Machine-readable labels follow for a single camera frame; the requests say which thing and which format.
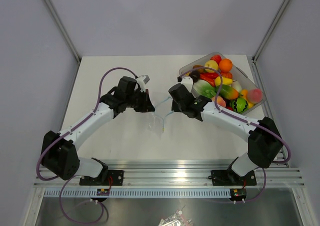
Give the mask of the aluminium frame post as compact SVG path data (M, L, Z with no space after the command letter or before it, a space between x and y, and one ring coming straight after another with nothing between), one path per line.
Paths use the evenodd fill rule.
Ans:
M255 51L254 55L252 56L252 61L254 64L258 61L259 57L261 56L264 48L266 47L268 41L272 37L273 32L276 30L280 20L282 19L285 11L287 10L289 4L292 0L282 0L275 16L273 17L270 26L268 27L262 41L260 42L257 50Z
M45 7L47 8L53 22L55 23L58 31L60 32L62 38L64 39L68 49L76 60L77 64L80 65L82 57L79 55L74 43L72 42L52 0L42 0L44 2Z

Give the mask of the brown toy kiwi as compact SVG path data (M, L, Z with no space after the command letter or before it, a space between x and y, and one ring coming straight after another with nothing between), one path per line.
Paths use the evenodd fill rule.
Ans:
M197 69L199 71L204 71L204 67L202 65L194 65L192 68Z

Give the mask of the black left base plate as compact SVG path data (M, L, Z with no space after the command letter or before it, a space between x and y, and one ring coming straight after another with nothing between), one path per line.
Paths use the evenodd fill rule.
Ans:
M124 181L123 170L102 170L96 178L84 176L80 178L81 186L122 186Z

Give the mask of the green orange toy mango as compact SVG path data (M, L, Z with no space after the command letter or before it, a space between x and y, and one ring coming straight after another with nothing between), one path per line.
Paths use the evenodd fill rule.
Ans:
M215 88L215 92L224 99L234 100L239 97L239 93L229 85L222 85L220 91L219 86Z

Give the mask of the green striped toy watermelon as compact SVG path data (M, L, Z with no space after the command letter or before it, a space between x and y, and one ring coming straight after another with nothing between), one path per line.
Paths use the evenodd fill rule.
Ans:
M237 98L230 101L230 107L234 112L242 114L249 109L249 104L245 99Z

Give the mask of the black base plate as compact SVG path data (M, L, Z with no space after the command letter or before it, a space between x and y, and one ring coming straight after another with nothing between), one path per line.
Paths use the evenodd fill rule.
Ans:
M84 176L80 178L81 186L122 186L124 181L123 170L102 170L96 178Z
M212 170L210 176L214 186L256 186L254 171L248 172L245 176L239 176L232 170Z

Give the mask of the orange toy carrot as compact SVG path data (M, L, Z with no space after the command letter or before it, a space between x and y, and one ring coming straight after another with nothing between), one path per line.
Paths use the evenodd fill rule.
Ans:
M215 87L216 85L215 85L215 80L214 79L211 79L211 78L208 78L208 77L206 77L206 76L204 76L204 75L200 75L200 80L204 80L204 81L206 81L207 83L209 83L212 87Z

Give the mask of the red toy tomato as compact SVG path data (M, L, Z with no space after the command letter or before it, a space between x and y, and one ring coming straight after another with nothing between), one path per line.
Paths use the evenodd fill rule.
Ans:
M233 79L233 75L230 72L220 72L222 77L228 78L228 79Z

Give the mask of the clear plastic food bin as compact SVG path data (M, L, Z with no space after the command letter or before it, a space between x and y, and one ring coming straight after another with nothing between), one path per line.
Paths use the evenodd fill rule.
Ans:
M195 65L201 65L204 66L207 61L210 60L211 57L214 55L219 55L222 59L227 58L231 60L233 63L233 67L231 69L231 73L233 76L233 80L237 81L242 90L253 90L256 88L259 88L255 83L254 83L254 78L251 73L250 65L247 59L246 55L223 55L219 52L213 52L210 53L206 56L199 57L197 60L193 60L191 63L185 65L179 70L179 75L187 72L188 70L191 70L193 66ZM262 93L262 101L255 106L253 106L251 109L247 110L244 115L253 117L253 118L260 118L264 117L263 113L263 108L262 104L265 102L266 96L265 93Z

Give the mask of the pale yellow toy apple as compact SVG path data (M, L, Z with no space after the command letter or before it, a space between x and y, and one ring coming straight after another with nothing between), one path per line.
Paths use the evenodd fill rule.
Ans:
M204 66L205 66L205 71L208 72L208 73L215 73L216 71L219 70L219 65L214 60L207 61L204 64Z

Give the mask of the orange pink toy peach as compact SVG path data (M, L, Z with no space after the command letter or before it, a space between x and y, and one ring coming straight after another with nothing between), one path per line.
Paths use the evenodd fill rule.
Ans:
M225 100L220 96L214 96L211 100L215 105L218 105L219 107L226 108L227 106Z

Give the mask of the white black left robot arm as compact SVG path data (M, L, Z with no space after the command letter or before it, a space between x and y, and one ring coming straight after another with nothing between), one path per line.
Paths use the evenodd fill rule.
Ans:
M46 167L56 178L65 181L83 176L94 185L103 185L108 180L107 164L96 158L78 157L78 149L101 126L128 108L138 113L154 112L146 88L149 80L148 75L122 77L107 94L99 95L94 109L75 124L58 133L47 132L37 165Z

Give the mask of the orange toy tangerine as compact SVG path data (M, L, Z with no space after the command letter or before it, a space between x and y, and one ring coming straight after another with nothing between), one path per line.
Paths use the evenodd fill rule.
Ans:
M219 69L221 72L230 72L233 68L233 63L230 59L222 59L219 62Z

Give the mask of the yellow toy pear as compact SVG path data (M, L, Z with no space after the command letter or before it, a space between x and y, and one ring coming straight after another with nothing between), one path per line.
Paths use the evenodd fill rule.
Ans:
M214 80L214 84L216 87L220 86L221 84L223 85L231 85L233 83L233 80L230 79L230 78L225 78L225 77L217 77L215 80Z

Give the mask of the clear zip top bag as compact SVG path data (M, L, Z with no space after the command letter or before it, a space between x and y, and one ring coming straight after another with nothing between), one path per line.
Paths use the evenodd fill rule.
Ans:
M157 102L154 106L155 111L148 117L148 128L157 135L165 132L166 119L173 113L171 109L172 97Z

